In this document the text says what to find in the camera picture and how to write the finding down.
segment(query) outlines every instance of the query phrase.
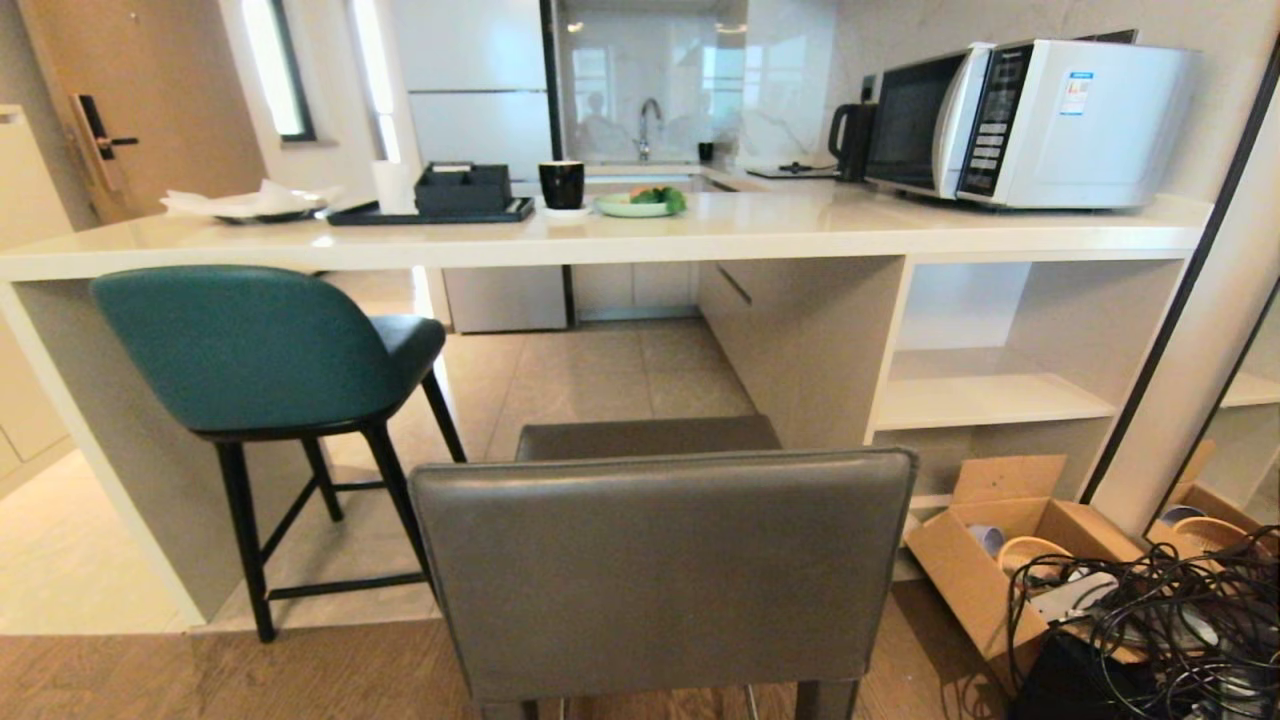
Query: faucet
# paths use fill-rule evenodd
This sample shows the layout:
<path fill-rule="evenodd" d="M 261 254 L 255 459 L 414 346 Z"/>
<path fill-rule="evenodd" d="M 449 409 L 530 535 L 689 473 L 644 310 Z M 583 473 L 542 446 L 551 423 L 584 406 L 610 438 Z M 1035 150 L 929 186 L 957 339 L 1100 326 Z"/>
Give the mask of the faucet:
<path fill-rule="evenodd" d="M 653 117 L 660 123 L 662 122 L 662 105 L 653 97 L 644 101 L 640 106 L 640 140 L 634 140 L 636 143 L 636 150 L 640 151 L 640 161 L 649 161 L 649 108 L 653 108 Z"/>

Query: kitchen island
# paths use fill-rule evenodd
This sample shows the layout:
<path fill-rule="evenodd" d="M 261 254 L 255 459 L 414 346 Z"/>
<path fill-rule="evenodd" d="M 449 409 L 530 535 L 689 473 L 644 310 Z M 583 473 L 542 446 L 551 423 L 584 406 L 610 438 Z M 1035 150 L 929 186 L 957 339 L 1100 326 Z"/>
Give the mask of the kitchen island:
<path fill-rule="evenodd" d="M 239 582 L 214 454 L 160 407 L 88 296 L 178 264 L 302 272 L 698 261 L 699 306 L 788 447 L 920 447 L 918 518 L 974 455 L 1066 451 L 1079 492 L 1210 206 L 989 213 L 827 181 L 692 193 L 676 218 L 335 228 L 146 218 L 0 252 L 0 310 L 113 503 L 186 612 Z M 308 474 L 251 448 L 264 524 Z"/>

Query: shelf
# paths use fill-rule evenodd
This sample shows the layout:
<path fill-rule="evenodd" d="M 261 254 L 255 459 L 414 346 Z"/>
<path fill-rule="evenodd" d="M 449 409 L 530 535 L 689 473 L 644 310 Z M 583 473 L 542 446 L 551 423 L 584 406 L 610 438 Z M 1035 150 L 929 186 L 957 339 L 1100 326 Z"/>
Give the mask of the shelf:
<path fill-rule="evenodd" d="M 1116 409 L 1004 347 L 893 354 L 877 430 L 1107 418 Z"/>
<path fill-rule="evenodd" d="M 1222 398 L 1222 407 L 1245 407 L 1248 405 L 1271 405 L 1280 402 L 1280 383 L 1261 375 L 1240 372 L 1231 380 Z"/>

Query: vegetables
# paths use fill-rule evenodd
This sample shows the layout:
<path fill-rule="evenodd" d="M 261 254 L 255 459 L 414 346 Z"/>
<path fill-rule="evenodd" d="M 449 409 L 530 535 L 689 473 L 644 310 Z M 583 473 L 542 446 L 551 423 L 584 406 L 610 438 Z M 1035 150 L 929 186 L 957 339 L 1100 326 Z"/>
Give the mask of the vegetables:
<path fill-rule="evenodd" d="M 666 204 L 668 213 L 680 213 L 689 205 L 685 202 L 685 193 L 673 187 L 637 187 L 631 191 L 632 205 L 658 205 Z"/>

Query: teal bar stool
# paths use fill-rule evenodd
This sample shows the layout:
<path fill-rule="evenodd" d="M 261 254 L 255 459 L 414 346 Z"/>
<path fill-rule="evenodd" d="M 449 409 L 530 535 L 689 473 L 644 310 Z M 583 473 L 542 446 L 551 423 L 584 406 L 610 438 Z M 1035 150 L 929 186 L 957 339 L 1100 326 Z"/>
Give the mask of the teal bar stool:
<path fill-rule="evenodd" d="M 257 635 L 275 638 L 270 601 L 426 582 L 426 547 L 387 421 L 421 386 L 454 462 L 466 462 L 431 364 L 444 327 L 416 315 L 366 316 L 338 288 L 291 270 L 195 265 L 95 279 L 93 301 L 165 409 L 218 450 Z M 319 438 L 358 432 L 383 482 L 334 484 Z M 312 478 L 266 543 L 259 541 L 246 442 L 298 439 Z M 422 568 L 399 575 L 268 588 L 266 561 L 320 491 L 385 487 Z"/>

